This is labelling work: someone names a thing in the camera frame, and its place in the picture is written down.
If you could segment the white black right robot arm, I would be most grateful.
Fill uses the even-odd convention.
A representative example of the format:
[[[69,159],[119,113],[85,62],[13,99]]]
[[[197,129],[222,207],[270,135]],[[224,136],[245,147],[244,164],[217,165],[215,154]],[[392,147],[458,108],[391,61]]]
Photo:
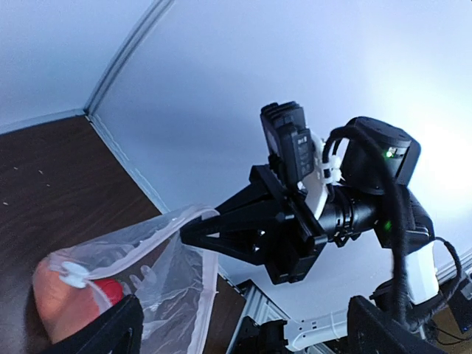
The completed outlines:
[[[393,256],[392,279],[370,298],[349,302],[346,337],[352,353],[436,353],[419,337],[462,281],[462,265],[440,289],[428,213],[408,185],[420,144],[403,130],[356,117],[327,140],[310,132],[296,103],[260,113],[268,163],[252,167],[249,185],[194,217],[183,243],[264,266],[275,285],[302,281],[328,243],[339,247],[373,231]]]

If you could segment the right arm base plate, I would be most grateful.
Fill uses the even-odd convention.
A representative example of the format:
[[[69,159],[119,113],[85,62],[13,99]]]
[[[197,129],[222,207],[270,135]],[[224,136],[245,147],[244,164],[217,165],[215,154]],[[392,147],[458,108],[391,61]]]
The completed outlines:
[[[287,348],[288,340],[284,336],[284,326],[287,323],[287,320],[278,319],[264,324],[257,324],[251,317],[245,316],[229,353],[291,353]]]

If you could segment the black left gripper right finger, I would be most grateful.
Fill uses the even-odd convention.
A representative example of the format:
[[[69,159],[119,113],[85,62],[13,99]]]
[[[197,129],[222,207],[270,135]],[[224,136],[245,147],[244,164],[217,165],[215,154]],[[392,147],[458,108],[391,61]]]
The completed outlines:
[[[362,296],[350,299],[347,338],[351,353],[435,354],[443,351],[401,327]]]

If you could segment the clear zip top bag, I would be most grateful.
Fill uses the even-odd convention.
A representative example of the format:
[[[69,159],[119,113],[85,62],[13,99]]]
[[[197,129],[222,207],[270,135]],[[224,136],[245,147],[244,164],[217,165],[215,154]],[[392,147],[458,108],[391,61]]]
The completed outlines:
[[[144,314],[143,353],[202,353],[218,278],[218,256],[182,243],[190,221],[211,218],[204,205],[127,226],[48,254],[49,268],[76,288],[112,278],[124,296],[139,299]]]

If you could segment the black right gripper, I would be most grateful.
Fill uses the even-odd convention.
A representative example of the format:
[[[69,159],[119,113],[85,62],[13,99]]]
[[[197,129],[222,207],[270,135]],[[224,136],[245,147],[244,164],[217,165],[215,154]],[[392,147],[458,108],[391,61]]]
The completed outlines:
[[[216,208],[219,216],[184,226],[182,242],[265,265],[274,284],[302,281],[328,242],[326,232],[305,194],[285,187],[267,164],[254,165],[249,180]]]

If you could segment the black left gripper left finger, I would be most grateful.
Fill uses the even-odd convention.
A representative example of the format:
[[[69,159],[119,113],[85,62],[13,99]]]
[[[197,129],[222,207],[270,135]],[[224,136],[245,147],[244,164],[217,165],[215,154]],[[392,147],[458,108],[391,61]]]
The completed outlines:
[[[82,330],[44,350],[44,354],[139,354],[142,332],[142,306],[136,296],[127,295]]]

